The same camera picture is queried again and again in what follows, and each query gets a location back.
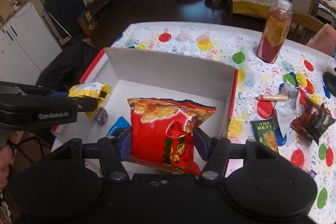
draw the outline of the screw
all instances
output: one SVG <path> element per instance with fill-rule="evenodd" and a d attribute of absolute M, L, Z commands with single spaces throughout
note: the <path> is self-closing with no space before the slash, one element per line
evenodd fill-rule
<path fill-rule="evenodd" d="M 126 174 L 124 172 L 117 171 L 117 172 L 112 172 L 110 174 L 110 179 L 112 179 L 112 180 L 119 181 L 119 180 L 123 180 L 125 178 L 126 178 Z"/>
<path fill-rule="evenodd" d="M 218 178 L 218 173 L 215 171 L 205 171 L 201 174 L 201 176 L 206 180 L 215 180 Z"/>
<path fill-rule="evenodd" d="M 160 183 L 158 183 L 157 181 L 151 181 L 150 185 L 152 185 L 152 186 L 159 186 Z"/>

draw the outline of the cabinet door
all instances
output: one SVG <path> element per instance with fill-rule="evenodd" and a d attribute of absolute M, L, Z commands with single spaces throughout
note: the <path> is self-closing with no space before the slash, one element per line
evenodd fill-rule
<path fill-rule="evenodd" d="M 31 2 L 22 7 L 6 26 L 41 71 L 61 52 Z"/>
<path fill-rule="evenodd" d="M 35 85 L 41 70 L 4 26 L 0 31 L 0 77 L 3 81 Z"/>

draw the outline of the human hand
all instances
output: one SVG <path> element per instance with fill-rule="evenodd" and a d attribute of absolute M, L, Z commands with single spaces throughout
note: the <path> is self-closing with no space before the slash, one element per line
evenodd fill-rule
<path fill-rule="evenodd" d="M 20 141 L 19 135 L 16 131 L 12 132 L 9 136 L 9 140 L 12 143 L 18 144 Z M 8 184 L 9 165 L 14 162 L 14 153 L 9 145 L 6 145 L 0 150 L 0 188 L 4 188 Z"/>

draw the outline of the bottle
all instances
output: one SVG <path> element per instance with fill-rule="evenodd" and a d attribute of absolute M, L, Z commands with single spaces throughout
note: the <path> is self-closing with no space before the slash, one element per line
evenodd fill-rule
<path fill-rule="evenodd" d="M 274 63 L 277 60 L 292 23 L 292 6 L 288 0 L 276 0 L 268 12 L 257 48 L 258 57 L 266 63 Z"/>

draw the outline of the bottle label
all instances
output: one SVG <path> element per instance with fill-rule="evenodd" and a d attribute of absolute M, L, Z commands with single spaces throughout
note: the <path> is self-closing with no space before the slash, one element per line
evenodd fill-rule
<path fill-rule="evenodd" d="M 272 47 L 281 45 L 286 39 L 290 25 L 290 22 L 281 22 L 273 17 L 268 17 L 262 40 L 266 38 Z"/>

